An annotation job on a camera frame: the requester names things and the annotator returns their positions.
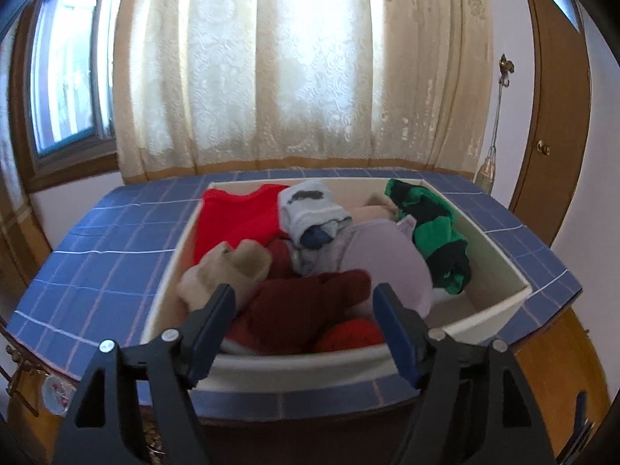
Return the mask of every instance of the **storage bin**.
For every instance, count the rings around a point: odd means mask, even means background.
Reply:
[[[294,185],[304,179],[255,180],[212,183],[211,188],[245,195],[265,183]],[[423,180],[403,180],[422,185],[443,197],[456,211],[456,225],[469,242],[472,280],[465,291],[451,296],[437,290],[426,319],[429,327],[441,327],[466,343],[479,343],[500,331],[531,294],[531,286],[500,248],[495,246],[447,196]],[[323,178],[334,200],[344,208],[361,206],[373,192],[383,193],[385,178]],[[141,341],[147,342],[185,319],[184,305],[176,297],[176,285],[191,267],[198,204],[160,282]],[[209,377],[196,389],[223,392],[282,393],[340,386],[394,374],[396,366],[386,345],[337,353],[292,356],[218,355]]]

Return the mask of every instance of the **lavender cloth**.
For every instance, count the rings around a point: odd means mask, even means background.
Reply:
[[[303,261],[304,269],[307,274],[364,269],[370,274],[371,289],[389,283],[405,307],[425,318],[430,311],[433,282],[429,267],[411,241],[414,227],[415,218],[410,215],[398,223],[377,219],[347,226],[334,241],[313,251],[314,260]],[[293,267],[296,265],[299,261],[293,257]],[[371,299],[354,306],[351,312],[374,320]]]

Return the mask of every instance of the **red cloth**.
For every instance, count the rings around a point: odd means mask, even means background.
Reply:
[[[302,353],[369,297],[370,277],[361,270],[267,280],[255,287],[226,339],[263,355]]]
[[[291,252],[281,238],[272,240],[266,246],[272,256],[272,264],[266,279],[290,279],[300,277],[291,265]]]
[[[265,184],[247,196],[208,189],[196,225],[194,265],[214,246],[227,241],[233,248],[244,239],[267,245],[277,236],[286,237],[278,220],[278,193],[285,185]]]
[[[385,342],[377,324],[355,318],[333,326],[312,346],[313,353],[355,350],[366,346],[376,346]]]

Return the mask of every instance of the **brass door knob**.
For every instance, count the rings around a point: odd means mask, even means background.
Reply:
[[[542,155],[549,155],[551,153],[551,147],[547,145],[543,140],[538,140],[536,144],[536,150],[538,150]]]

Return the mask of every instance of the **curtain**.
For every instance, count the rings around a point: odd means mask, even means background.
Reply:
[[[14,298],[50,254],[17,173],[9,130],[9,73],[17,21],[0,44],[0,286]]]
[[[489,0],[122,0],[120,169],[473,175],[492,57]]]

